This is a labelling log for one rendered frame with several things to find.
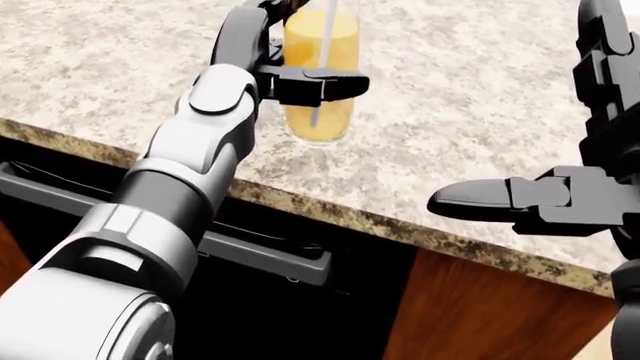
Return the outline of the black dishwasher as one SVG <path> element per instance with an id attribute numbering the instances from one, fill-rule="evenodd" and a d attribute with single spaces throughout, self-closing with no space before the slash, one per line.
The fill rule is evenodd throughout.
<path id="1" fill-rule="evenodd" d="M 0 164 L 21 177 L 108 200 L 126 170 L 0 137 Z M 35 264 L 80 217 L 0 195 L 0 219 Z M 201 254 L 174 307 L 176 360 L 382 360 L 416 250 L 376 236 L 227 198 L 209 230 L 314 259 L 322 286 Z"/>

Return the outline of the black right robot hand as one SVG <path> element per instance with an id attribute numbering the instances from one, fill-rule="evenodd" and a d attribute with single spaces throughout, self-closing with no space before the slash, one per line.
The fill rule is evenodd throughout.
<path id="1" fill-rule="evenodd" d="M 591 111 L 582 166 L 537 179 L 459 182 L 436 191 L 427 209 L 447 218 L 505 222 L 515 233 L 591 236 L 608 230 L 624 257 L 640 258 L 640 35 L 619 0 L 580 0 L 581 61 L 576 94 Z"/>

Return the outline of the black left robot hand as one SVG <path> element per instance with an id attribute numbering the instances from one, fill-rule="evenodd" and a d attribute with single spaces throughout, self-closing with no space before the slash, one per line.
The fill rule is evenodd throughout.
<path id="1" fill-rule="evenodd" d="M 366 75 L 285 65 L 282 48 L 270 43 L 270 26 L 289 20 L 309 1 L 247 0 L 232 8 L 218 32 L 210 64 L 249 71 L 257 81 L 260 99 L 284 105 L 319 107 L 322 102 L 363 95 L 370 85 Z"/>

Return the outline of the glass of orange juice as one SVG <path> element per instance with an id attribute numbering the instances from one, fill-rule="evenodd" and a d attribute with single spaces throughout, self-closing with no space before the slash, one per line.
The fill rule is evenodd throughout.
<path id="1" fill-rule="evenodd" d="M 284 25 L 284 63 L 304 68 L 359 69 L 361 0 L 310 0 Z M 346 134 L 355 100 L 320 107 L 284 107 L 291 133 L 309 146 L 328 146 Z"/>

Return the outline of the brown wooden cabinet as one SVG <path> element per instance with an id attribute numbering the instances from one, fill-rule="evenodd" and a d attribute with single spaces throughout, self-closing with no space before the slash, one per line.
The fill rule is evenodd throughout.
<path id="1" fill-rule="evenodd" d="M 31 267 L 10 230 L 0 220 L 0 296 Z"/>
<path id="2" fill-rule="evenodd" d="M 571 360 L 613 299 L 418 251 L 383 360 Z"/>

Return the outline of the white drinking straw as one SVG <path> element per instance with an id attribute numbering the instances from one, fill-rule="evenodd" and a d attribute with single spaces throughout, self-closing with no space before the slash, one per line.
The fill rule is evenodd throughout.
<path id="1" fill-rule="evenodd" d="M 312 0 L 312 8 L 322 9 L 325 13 L 324 17 L 324 26 L 323 26 L 323 34 L 322 41 L 319 50 L 318 56 L 318 68 L 326 68 L 328 58 L 330 55 L 330 44 L 332 38 L 332 32 L 334 27 L 334 21 L 337 14 L 338 8 L 338 0 Z M 319 119 L 319 110 L 322 107 L 322 102 L 324 101 L 324 83 L 321 86 L 321 102 L 318 107 L 314 107 L 311 116 L 309 125 L 312 129 L 315 129 L 318 125 Z"/>

